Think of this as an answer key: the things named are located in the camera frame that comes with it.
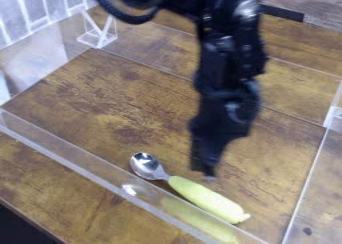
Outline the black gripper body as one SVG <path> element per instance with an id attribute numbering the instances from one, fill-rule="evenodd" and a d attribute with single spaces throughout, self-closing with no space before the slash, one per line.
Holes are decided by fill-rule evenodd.
<path id="1" fill-rule="evenodd" d="M 214 88 L 197 82 L 199 109 L 190 121 L 191 153 L 221 155 L 229 142 L 249 135 L 261 109 L 261 89 L 256 79 Z"/>

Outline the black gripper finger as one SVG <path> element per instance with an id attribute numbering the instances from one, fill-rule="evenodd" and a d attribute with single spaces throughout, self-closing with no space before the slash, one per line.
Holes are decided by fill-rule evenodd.
<path id="1" fill-rule="evenodd" d="M 197 145 L 191 146 L 191 154 L 190 154 L 190 168 L 193 171 L 202 172 L 203 171 L 203 162 L 201 157 L 201 148 Z"/>
<path id="2" fill-rule="evenodd" d="M 221 159 L 222 159 L 222 154 L 225 152 L 225 149 L 205 149 L 201 152 L 201 156 L 202 156 L 202 171 L 205 173 L 206 177 L 215 177 L 215 170 L 217 170 L 217 166 L 221 163 Z"/>

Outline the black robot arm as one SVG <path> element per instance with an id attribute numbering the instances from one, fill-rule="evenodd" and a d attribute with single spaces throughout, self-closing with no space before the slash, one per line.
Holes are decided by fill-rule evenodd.
<path id="1" fill-rule="evenodd" d="M 268 54 L 260 32 L 260 0 L 122 0 L 194 21 L 201 47 L 194 87 L 201 95 L 190 122 L 190 168 L 215 176 L 226 146 L 249 135 L 262 99 L 257 76 Z"/>

